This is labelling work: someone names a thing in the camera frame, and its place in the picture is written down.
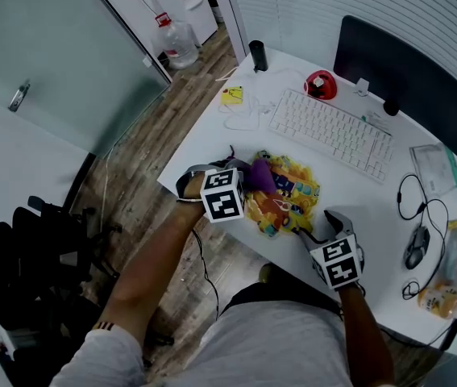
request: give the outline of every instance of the door handle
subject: door handle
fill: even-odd
[[[16,112],[17,109],[19,108],[20,104],[22,103],[22,100],[26,97],[27,91],[31,87],[31,83],[29,82],[29,79],[26,79],[26,81],[20,85],[20,87],[17,89],[17,92],[15,93],[13,99],[11,99],[10,105],[8,106],[8,109],[11,110],[12,112]]]

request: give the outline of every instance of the purple plush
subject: purple plush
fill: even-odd
[[[276,192],[275,181],[265,159],[255,159],[251,165],[249,176],[244,179],[244,189],[261,190],[265,194]]]

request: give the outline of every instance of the black cylinder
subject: black cylinder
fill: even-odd
[[[400,110],[398,102],[393,98],[387,98],[382,107],[384,108],[384,112],[386,112],[389,116],[396,116]]]
[[[257,70],[262,70],[263,72],[268,70],[268,59],[266,58],[264,43],[260,40],[253,40],[250,42],[249,46],[251,58],[253,59],[253,64],[255,65],[255,68],[253,69],[255,73]]]

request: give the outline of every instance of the black chair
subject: black chair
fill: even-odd
[[[12,227],[0,223],[0,324],[6,330],[59,331],[65,299],[81,292],[91,265],[116,280],[118,273],[96,255],[99,244],[120,227],[87,236],[87,217],[30,197],[40,216],[19,207]]]

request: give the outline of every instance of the hand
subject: hand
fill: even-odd
[[[199,172],[189,181],[183,193],[184,198],[197,199],[200,197],[201,185],[203,185],[204,172]]]

